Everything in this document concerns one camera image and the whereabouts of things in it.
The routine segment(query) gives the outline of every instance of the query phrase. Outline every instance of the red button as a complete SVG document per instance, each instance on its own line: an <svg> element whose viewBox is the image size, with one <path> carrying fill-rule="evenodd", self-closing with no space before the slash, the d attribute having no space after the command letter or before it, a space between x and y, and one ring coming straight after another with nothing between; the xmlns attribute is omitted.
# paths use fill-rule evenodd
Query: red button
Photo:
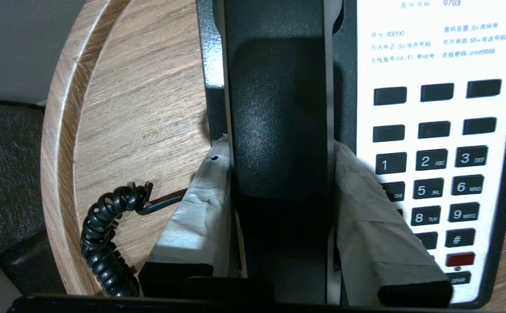
<svg viewBox="0 0 506 313"><path fill-rule="evenodd" d="M475 253L464 252L446 255L446 266L472 265Z"/></svg>

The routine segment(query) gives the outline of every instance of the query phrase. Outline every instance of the black button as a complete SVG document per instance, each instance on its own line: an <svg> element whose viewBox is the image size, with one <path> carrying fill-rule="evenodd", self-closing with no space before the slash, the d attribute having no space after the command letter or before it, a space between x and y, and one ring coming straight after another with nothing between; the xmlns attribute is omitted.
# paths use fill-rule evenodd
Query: black button
<svg viewBox="0 0 506 313"><path fill-rule="evenodd" d="M479 203L467 202L450 205L448 222L469 222L479 217Z"/></svg>
<svg viewBox="0 0 506 313"><path fill-rule="evenodd" d="M376 174L392 174L405 172L408 154L405 152L376 155Z"/></svg>
<svg viewBox="0 0 506 313"><path fill-rule="evenodd" d="M453 83L437 83L421 86L421 102L449 100L454 97Z"/></svg>
<svg viewBox="0 0 506 313"><path fill-rule="evenodd" d="M436 149L417 151L416 170L430 170L446 168L448 150Z"/></svg>
<svg viewBox="0 0 506 313"><path fill-rule="evenodd" d="M470 272L446 273L452 285L463 285L471 281Z"/></svg>
<svg viewBox="0 0 506 313"><path fill-rule="evenodd" d="M412 209L412 226L440 223L440 206L424 206Z"/></svg>
<svg viewBox="0 0 506 313"><path fill-rule="evenodd" d="M417 238L423 244L423 247L427 250L436 249L436 239L438 238L437 232L420 233L416 234Z"/></svg>
<svg viewBox="0 0 506 313"><path fill-rule="evenodd" d="M487 164L487 151L485 145L456 149L456 167L484 166Z"/></svg>
<svg viewBox="0 0 506 313"><path fill-rule="evenodd" d="M483 117L463 121L463 134L493 133L496 129L496 117Z"/></svg>
<svg viewBox="0 0 506 313"><path fill-rule="evenodd" d="M447 230L446 244L448 248L463 247L473 245L475 239L475 230L473 228L465 228L463 230Z"/></svg>
<svg viewBox="0 0 506 313"><path fill-rule="evenodd" d="M381 185L384 191L386 191L386 195L388 196L388 199L390 199L390 201L397 202L404 200L404 192L405 192L404 182L383 183Z"/></svg>
<svg viewBox="0 0 506 313"><path fill-rule="evenodd" d="M404 136L404 125L378 126L372 128L372 142L374 143L404 140Z"/></svg>
<svg viewBox="0 0 506 313"><path fill-rule="evenodd" d="M432 178L431 180L416 180L413 183L413 198L439 198L442 196L442 187L444 180L442 178Z"/></svg>
<svg viewBox="0 0 506 313"><path fill-rule="evenodd" d="M405 103L408 96L406 87L389 87L375 89L374 105Z"/></svg>
<svg viewBox="0 0 506 313"><path fill-rule="evenodd" d="M419 123L419 139L450 136L450 122Z"/></svg>
<svg viewBox="0 0 506 313"><path fill-rule="evenodd" d="M467 98L491 97L500 93L502 80L475 80L467 83Z"/></svg>
<svg viewBox="0 0 506 313"><path fill-rule="evenodd" d="M452 180L452 196L478 194L483 190L482 175L456 176Z"/></svg>

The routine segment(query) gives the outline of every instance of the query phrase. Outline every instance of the telephone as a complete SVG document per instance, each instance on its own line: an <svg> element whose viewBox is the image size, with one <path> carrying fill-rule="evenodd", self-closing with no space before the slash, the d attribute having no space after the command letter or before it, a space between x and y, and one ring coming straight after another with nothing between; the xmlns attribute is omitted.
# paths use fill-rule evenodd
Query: telephone
<svg viewBox="0 0 506 313"><path fill-rule="evenodd" d="M506 1L197 8L211 138L229 136L249 276L270 276L291 302L340 294L336 139L378 174L449 277L453 307L484 305L506 229ZM294 288L303 280L312 290Z"/></svg>

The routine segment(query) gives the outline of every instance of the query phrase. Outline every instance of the black coiled cord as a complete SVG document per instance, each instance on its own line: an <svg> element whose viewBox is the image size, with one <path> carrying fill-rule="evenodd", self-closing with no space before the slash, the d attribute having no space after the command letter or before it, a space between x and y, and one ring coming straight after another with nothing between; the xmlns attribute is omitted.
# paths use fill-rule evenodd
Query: black coiled cord
<svg viewBox="0 0 506 313"><path fill-rule="evenodd" d="M145 186L117 187L113 193L103 194L88 209L80 234L80 253L86 259L92 273L109 296L134 297L139 295L139 284L129 267L111 242L119 225L116 219L126 211L147 215L181 201L185 190L181 190L155 204L149 204L152 183Z"/></svg>

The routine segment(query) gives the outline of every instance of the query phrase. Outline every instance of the round wooden table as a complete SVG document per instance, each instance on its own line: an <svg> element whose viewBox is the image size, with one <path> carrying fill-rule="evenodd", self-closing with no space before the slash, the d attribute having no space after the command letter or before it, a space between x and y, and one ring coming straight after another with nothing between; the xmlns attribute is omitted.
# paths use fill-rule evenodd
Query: round wooden table
<svg viewBox="0 0 506 313"><path fill-rule="evenodd" d="M80 226L101 194L187 188L210 148L194 0L88 0L60 55L44 119L44 216L68 293L101 294ZM175 206L124 214L114 239L140 269ZM506 310L506 242L486 309Z"/></svg>

